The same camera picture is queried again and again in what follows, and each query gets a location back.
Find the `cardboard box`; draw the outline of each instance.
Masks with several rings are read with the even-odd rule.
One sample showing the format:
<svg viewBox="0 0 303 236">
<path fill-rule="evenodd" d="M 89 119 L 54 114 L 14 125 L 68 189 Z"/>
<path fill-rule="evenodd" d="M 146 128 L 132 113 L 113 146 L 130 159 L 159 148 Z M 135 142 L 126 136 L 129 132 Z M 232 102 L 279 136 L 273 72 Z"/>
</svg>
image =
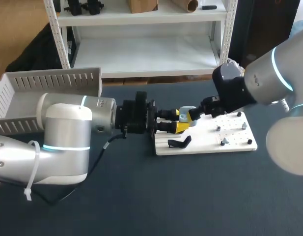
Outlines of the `cardboard box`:
<svg viewBox="0 0 303 236">
<path fill-rule="evenodd" d="M 127 0 L 132 13 L 158 10 L 158 0 Z"/>
</svg>

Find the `paper roll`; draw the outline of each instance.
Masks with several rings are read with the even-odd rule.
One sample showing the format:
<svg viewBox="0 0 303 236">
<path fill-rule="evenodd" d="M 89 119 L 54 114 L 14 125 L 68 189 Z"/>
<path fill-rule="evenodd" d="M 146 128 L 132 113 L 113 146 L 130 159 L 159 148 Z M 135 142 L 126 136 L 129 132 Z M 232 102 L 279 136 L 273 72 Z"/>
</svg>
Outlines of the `paper roll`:
<svg viewBox="0 0 303 236">
<path fill-rule="evenodd" d="M 172 2 L 189 13 L 196 11 L 198 8 L 198 0 L 172 0 Z"/>
</svg>

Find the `black table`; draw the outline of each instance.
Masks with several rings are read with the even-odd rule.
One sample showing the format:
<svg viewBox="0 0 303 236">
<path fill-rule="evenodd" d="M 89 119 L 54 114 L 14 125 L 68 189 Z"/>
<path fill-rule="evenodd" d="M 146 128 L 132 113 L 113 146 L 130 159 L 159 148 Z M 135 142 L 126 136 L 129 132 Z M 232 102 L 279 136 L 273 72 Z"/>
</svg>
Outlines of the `black table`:
<svg viewBox="0 0 303 236">
<path fill-rule="evenodd" d="M 162 109 L 216 95 L 212 82 L 193 82 L 104 87 L 102 96 L 121 104 L 137 90 Z M 303 177 L 276 166 L 265 147 L 283 109 L 257 105 L 246 115 L 257 151 L 162 158 L 147 135 L 130 134 L 113 142 L 91 179 L 54 207 L 36 196 L 27 202 L 22 189 L 0 185 L 0 235 L 303 235 Z M 43 141 L 42 134 L 16 138 Z M 91 161 L 106 140 L 93 135 Z M 54 198 L 70 186 L 38 188 Z"/>
</svg>

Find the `shelf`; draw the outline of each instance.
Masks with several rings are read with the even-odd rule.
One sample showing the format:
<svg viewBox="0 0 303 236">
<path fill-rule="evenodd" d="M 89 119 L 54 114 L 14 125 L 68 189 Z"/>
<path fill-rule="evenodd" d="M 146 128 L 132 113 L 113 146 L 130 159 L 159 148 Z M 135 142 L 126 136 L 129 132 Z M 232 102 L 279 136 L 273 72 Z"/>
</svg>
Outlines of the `shelf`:
<svg viewBox="0 0 303 236">
<path fill-rule="evenodd" d="M 132 14 L 126 0 L 102 1 L 106 7 L 99 15 L 91 16 L 83 10 L 80 16 L 72 16 L 63 11 L 58 17 L 59 26 L 103 26 L 103 25 L 136 25 L 162 24 L 181 22 L 221 21 L 226 19 L 227 12 L 222 0 L 206 0 L 206 5 L 216 5 L 216 10 L 201 10 L 187 13 L 171 0 L 160 0 L 157 11 Z"/>
<path fill-rule="evenodd" d="M 102 69 L 102 78 L 211 74 L 216 57 L 207 35 L 83 39 L 74 68 Z"/>
</svg>

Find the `shelving unit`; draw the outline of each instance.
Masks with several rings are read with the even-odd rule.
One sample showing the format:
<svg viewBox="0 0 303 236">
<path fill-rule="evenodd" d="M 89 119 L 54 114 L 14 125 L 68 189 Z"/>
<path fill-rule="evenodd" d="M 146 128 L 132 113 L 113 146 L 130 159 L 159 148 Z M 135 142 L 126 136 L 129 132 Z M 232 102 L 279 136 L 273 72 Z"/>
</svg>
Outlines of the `shelving unit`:
<svg viewBox="0 0 303 236">
<path fill-rule="evenodd" d="M 44 0 L 63 68 L 99 66 L 102 78 L 203 75 L 227 60 L 238 0 L 206 0 L 217 9 L 194 13 L 159 0 L 157 11 L 138 14 L 130 13 L 127 0 L 101 1 L 99 15 L 72 16 L 61 0 L 57 17 L 53 1 Z M 68 26 L 78 45 L 72 65 Z"/>
</svg>

